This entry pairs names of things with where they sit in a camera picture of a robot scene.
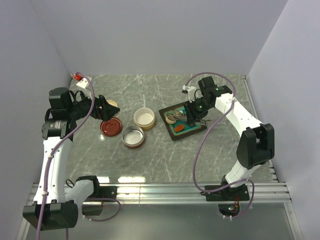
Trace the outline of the red round lid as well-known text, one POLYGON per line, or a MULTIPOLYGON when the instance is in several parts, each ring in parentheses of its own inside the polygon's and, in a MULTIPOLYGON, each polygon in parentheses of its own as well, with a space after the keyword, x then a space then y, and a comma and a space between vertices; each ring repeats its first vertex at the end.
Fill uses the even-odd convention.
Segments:
POLYGON ((107 137, 114 137, 122 131, 122 122, 117 117, 112 117, 108 121, 100 124, 100 131, 107 137))

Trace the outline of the metal tongs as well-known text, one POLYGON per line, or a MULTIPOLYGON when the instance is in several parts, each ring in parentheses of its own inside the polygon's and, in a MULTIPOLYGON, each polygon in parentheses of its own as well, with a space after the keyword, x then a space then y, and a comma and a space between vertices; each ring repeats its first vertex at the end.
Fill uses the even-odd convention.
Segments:
MULTIPOLYGON (((187 115, 183 111, 179 111, 179 110, 173 110, 173 112, 168 112, 165 118, 166 117, 170 119, 175 119, 176 122, 177 121, 187 122, 187 115)), ((211 120, 201 119, 200 121, 197 121, 195 124, 210 127, 211 120)))

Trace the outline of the orange food piece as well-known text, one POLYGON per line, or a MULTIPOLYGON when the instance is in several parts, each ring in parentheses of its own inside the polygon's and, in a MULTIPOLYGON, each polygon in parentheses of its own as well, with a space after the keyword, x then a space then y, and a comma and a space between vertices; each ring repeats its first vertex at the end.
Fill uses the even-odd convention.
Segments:
POLYGON ((175 133, 179 133, 181 131, 183 131, 185 129, 185 125, 184 124, 178 124, 174 127, 174 132, 175 133))

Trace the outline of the beige round bun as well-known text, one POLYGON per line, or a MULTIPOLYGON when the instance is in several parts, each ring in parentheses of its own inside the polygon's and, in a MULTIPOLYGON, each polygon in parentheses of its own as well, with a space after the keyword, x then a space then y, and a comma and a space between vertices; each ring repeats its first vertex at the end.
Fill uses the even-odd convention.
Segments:
POLYGON ((168 116, 165 117, 165 121, 170 124, 170 125, 173 125, 176 123, 176 120, 175 119, 172 119, 172 118, 168 118, 168 116))

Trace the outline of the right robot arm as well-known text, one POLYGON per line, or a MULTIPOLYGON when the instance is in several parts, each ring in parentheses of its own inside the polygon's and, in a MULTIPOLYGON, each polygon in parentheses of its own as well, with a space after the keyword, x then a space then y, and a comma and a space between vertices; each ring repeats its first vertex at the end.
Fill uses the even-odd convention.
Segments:
POLYGON ((232 200, 251 175, 274 158, 275 129, 270 123, 262 123, 245 109, 237 100, 234 84, 230 87, 217 86, 210 72, 198 81, 198 87, 186 83, 182 87, 182 92, 188 96, 183 106, 189 125, 201 121, 210 109, 216 109, 222 116, 211 124, 208 131, 210 132, 223 119, 227 119, 239 134, 237 161, 222 178, 220 187, 202 189, 197 182, 194 183, 203 194, 218 194, 226 200, 232 200))

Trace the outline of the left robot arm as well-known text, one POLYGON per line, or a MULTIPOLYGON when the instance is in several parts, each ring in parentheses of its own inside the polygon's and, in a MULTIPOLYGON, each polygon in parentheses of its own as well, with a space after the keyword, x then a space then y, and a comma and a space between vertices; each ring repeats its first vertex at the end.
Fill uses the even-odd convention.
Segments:
POLYGON ((44 151, 41 177, 32 204, 24 206, 22 212, 37 231, 74 228, 86 200, 104 200, 95 175, 80 176, 71 190, 65 192, 67 160, 75 131, 80 128, 78 120, 92 117, 106 122, 120 111, 103 95, 91 99, 81 90, 72 92, 66 87, 52 89, 48 100, 50 108, 41 128, 44 151))

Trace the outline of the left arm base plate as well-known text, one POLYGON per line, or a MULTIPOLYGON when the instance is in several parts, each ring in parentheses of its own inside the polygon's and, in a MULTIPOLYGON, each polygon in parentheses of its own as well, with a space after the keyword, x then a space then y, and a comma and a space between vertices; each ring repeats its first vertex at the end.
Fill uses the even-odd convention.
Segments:
POLYGON ((94 186, 93 193, 85 199, 86 202, 101 201, 110 202, 111 199, 115 200, 117 197, 118 187, 115 185, 111 186, 94 186))

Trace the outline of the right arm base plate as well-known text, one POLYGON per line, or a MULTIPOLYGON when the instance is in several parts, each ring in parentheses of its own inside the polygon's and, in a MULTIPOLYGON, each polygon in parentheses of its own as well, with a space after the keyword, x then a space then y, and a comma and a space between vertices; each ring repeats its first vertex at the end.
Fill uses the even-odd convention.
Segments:
POLYGON ((249 191, 245 184, 238 187, 227 187, 220 191, 211 193, 201 193, 205 196, 207 202, 231 202, 235 200, 249 201, 249 191))

